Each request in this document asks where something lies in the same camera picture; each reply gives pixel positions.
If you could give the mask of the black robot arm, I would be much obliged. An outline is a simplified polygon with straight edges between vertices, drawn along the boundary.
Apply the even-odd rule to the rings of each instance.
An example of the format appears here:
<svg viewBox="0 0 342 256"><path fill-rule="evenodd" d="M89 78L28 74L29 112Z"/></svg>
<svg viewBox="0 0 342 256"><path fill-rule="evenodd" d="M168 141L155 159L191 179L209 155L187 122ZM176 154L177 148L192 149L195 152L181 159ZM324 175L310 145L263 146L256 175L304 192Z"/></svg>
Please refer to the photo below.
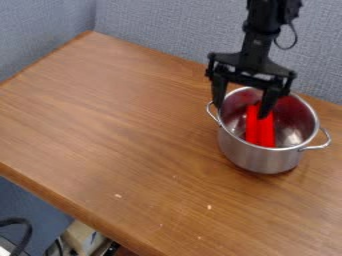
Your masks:
<svg viewBox="0 0 342 256"><path fill-rule="evenodd" d="M212 103L223 105L229 82L263 92L258 118L270 114L276 101L290 94L296 72L275 63L271 45L290 50L298 42L292 20L299 17L302 0L247 0L242 49L235 53L211 52L205 77L211 81Z"/></svg>

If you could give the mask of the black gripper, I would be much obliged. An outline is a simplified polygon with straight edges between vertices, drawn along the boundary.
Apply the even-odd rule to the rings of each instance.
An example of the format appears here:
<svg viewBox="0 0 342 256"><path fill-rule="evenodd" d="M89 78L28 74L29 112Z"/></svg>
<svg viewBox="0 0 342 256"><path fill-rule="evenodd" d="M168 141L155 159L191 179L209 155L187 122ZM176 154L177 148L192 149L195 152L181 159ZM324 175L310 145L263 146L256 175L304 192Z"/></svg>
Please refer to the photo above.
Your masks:
<svg viewBox="0 0 342 256"><path fill-rule="evenodd" d="M211 82L212 102L220 108L229 82L263 91L258 118L264 119L278 101L290 93L296 73L268 57L276 34L248 31L242 50L235 53L211 52L205 76Z"/></svg>

